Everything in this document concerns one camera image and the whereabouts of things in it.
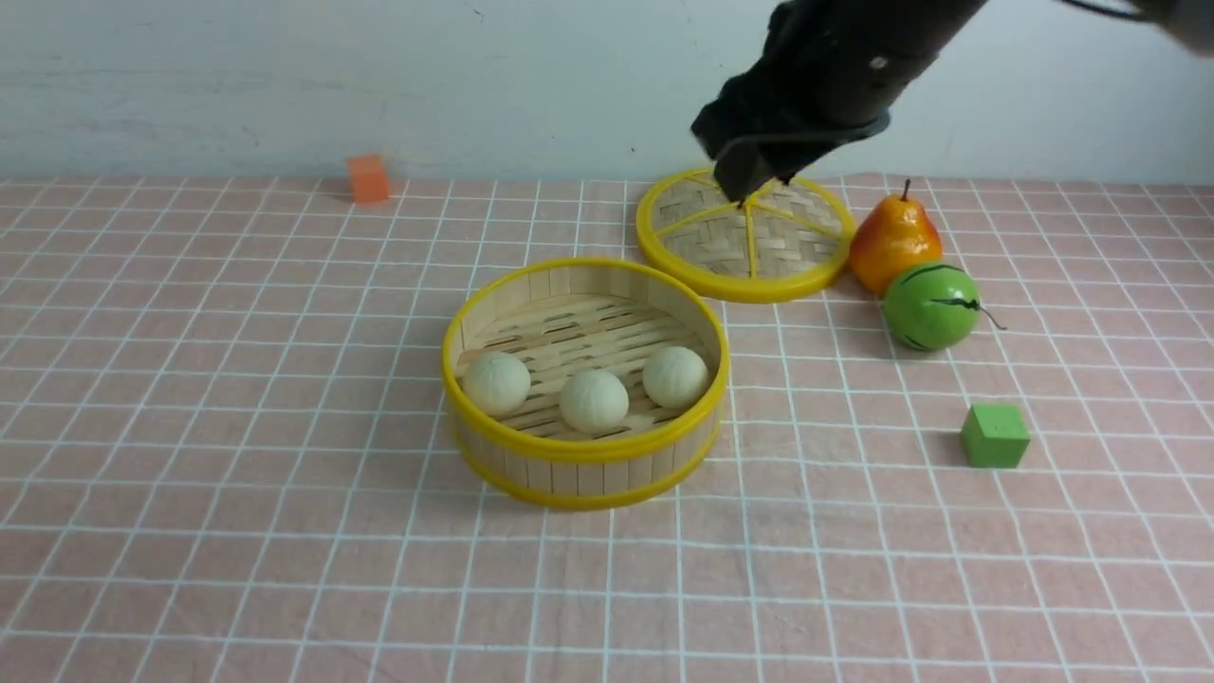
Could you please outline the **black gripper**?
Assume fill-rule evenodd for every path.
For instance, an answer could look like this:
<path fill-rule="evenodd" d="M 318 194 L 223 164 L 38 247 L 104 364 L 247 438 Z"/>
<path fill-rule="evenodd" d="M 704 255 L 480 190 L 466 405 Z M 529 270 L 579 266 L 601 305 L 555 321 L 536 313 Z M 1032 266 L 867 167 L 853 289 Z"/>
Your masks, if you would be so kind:
<path fill-rule="evenodd" d="M 868 138 L 980 1 L 784 1 L 762 55 L 728 78 L 692 133 L 728 203 Z M 773 164 L 773 172 L 768 161 Z"/>

